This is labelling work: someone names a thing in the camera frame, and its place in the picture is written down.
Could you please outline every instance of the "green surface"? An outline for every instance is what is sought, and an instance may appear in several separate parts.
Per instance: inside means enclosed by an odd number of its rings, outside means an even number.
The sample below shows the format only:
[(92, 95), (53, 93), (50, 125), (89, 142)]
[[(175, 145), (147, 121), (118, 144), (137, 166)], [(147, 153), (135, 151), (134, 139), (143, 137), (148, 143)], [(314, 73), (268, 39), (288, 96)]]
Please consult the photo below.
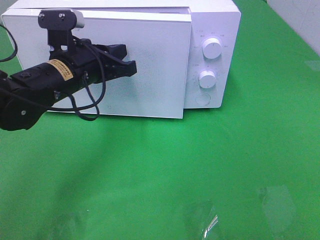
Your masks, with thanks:
[(221, 108), (0, 130), (1, 240), (197, 240), (215, 214), (211, 239), (320, 239), (320, 59), (263, 1), (236, 3)]

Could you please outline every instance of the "robotic arm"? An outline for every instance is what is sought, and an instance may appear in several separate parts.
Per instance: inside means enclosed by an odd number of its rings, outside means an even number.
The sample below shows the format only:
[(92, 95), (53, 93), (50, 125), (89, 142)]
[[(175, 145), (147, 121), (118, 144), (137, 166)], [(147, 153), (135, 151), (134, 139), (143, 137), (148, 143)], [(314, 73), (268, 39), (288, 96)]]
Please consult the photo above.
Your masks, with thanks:
[[(41, 63), (10, 77), (0, 70), (0, 128), (14, 131), (31, 128), (47, 110), (75, 112), (85, 120), (94, 120), (80, 113), (95, 107), (106, 92), (106, 81), (131, 77), (137, 72), (135, 61), (123, 61), (126, 45), (92, 44), (89, 39), (72, 35), (75, 27), (84, 27), (79, 11), (45, 9), (38, 16), (38, 24), (47, 29), (51, 47), (48, 62)], [(92, 83), (102, 83), (100, 97), (95, 100), (89, 90)], [(86, 88), (92, 104), (77, 107), (73, 93)], [(52, 107), (69, 97), (72, 108)]]

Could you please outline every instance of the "green tablecloth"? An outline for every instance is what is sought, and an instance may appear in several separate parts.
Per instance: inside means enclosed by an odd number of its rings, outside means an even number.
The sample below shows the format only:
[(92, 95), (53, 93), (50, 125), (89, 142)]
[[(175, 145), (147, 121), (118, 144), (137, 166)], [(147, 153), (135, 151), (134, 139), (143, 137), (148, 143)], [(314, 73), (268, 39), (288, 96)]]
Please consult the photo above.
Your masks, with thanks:
[(194, 240), (216, 215), (211, 239), (320, 239), (320, 59), (262, 0), (236, 4), (221, 108), (0, 130), (0, 239)]

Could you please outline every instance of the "white microwave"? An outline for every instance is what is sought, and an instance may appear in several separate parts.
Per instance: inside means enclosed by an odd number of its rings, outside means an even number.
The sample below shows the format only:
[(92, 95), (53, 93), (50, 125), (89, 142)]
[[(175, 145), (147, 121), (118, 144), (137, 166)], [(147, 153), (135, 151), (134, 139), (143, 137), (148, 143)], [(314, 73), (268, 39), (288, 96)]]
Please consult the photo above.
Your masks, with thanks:
[[(125, 44), (124, 60), (135, 60), (134, 76), (107, 82), (101, 114), (181, 119), (184, 109), (221, 106), (241, 18), (231, 0), (18, 0), (1, 17), (23, 69), (49, 59), (47, 31), (38, 25), (48, 8), (80, 11), (85, 26), (73, 35)], [(100, 95), (100, 84), (90, 87)], [(74, 96), (79, 106), (90, 102), (85, 89)], [(70, 106), (66, 98), (54, 105)]]

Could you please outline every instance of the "white knob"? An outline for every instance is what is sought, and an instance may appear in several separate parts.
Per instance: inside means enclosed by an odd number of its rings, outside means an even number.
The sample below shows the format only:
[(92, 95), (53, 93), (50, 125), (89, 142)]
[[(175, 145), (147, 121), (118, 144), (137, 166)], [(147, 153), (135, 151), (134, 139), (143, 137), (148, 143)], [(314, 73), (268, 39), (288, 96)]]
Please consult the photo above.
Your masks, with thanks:
[(222, 53), (222, 44), (219, 39), (212, 37), (204, 41), (202, 50), (207, 59), (215, 59)]
[(212, 88), (216, 82), (216, 75), (213, 71), (203, 71), (199, 75), (199, 85), (203, 89)]

